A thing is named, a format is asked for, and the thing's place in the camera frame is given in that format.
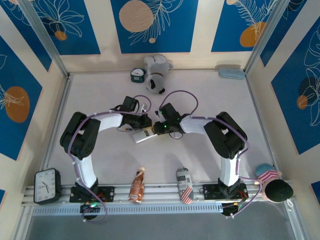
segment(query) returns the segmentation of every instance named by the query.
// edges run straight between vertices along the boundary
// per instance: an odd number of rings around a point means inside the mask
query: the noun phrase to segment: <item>bottle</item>
[[[145,189],[144,175],[145,175],[145,168],[141,166],[136,172],[135,178],[131,185],[129,197],[128,197],[129,201],[132,201],[133,203],[142,202],[142,198],[144,196],[144,189]]]

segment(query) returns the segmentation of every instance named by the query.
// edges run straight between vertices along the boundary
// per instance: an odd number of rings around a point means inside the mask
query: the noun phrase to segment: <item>light blue case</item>
[[[221,68],[219,69],[219,76],[228,79],[244,79],[246,73],[242,69]]]

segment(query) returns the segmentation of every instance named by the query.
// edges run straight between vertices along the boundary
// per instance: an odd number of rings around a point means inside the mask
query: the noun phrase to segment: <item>white table surface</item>
[[[187,90],[197,96],[199,107],[194,116],[215,117],[224,111],[245,131],[251,148],[241,158],[241,176],[255,178],[259,164],[272,164],[245,80],[221,78],[214,70],[172,70],[165,88],[162,95],[152,94],[144,83],[131,82],[129,72],[75,75],[49,160],[49,167],[60,171],[62,184],[74,184],[76,180],[72,161],[59,145],[74,112],[105,112],[122,104],[125,96],[146,95],[152,102],[148,115],[154,123],[158,121],[155,110],[174,90]],[[147,103],[143,98],[138,100],[140,105]],[[181,115],[190,113],[196,105],[186,93],[174,93],[167,102]],[[100,184],[130,184],[139,166],[145,167],[145,183],[150,184],[175,183],[176,170],[182,166],[189,169],[193,182],[218,180],[220,156],[206,135],[188,133],[175,140],[166,134],[135,144],[132,134],[116,128],[99,133],[92,162]]]

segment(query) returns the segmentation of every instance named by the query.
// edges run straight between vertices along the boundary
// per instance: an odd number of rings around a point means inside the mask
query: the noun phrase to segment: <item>white line drawing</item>
[[[310,107],[310,126],[320,124],[320,25],[313,33],[304,56],[308,87],[298,99],[298,107]]]
[[[15,18],[30,26],[17,4],[9,0],[1,1]],[[77,24],[81,23],[85,16],[69,10],[69,0],[34,0],[31,4],[50,35],[61,41],[67,39],[66,33],[82,37],[83,33]]]
[[[262,31],[262,23],[270,15],[277,1],[278,0],[270,0],[270,2],[267,3],[267,0],[264,0],[260,8],[258,8],[256,0],[234,0],[231,3],[238,8],[240,17],[245,19],[246,24],[254,29],[254,37],[257,40]]]
[[[293,12],[296,12],[298,11],[301,6],[303,5],[302,3],[304,2],[305,0],[295,0],[295,1],[290,1],[288,6],[286,7],[286,9],[284,10],[283,14],[282,14],[282,17],[285,19],[285,20],[288,20],[288,14],[289,12],[293,11]]]
[[[6,55],[0,54],[0,70],[6,64],[6,59]],[[21,102],[23,99],[24,97],[17,98],[6,93],[6,91],[2,88],[0,84],[0,110],[3,109],[6,105],[10,106],[10,104],[17,104],[23,106],[24,104]]]
[[[153,14],[152,25],[144,31],[131,32],[129,39],[132,39],[130,46],[143,40],[156,41],[161,32],[166,30],[166,25],[170,27],[171,20],[169,14],[177,10],[184,0],[179,0],[179,3],[173,7],[173,3],[178,0],[145,0],[145,4],[151,9]]]

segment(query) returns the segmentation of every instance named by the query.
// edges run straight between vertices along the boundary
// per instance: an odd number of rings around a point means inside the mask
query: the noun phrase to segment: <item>stuffed toy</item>
[[[262,182],[262,195],[273,203],[281,203],[291,198],[294,194],[292,187],[280,179],[282,173],[276,171],[268,163],[259,165],[255,169],[258,180]]]
[[[146,88],[153,94],[162,94],[165,92],[165,77],[169,70],[173,69],[172,62],[165,56],[155,55],[144,58],[146,64]]]

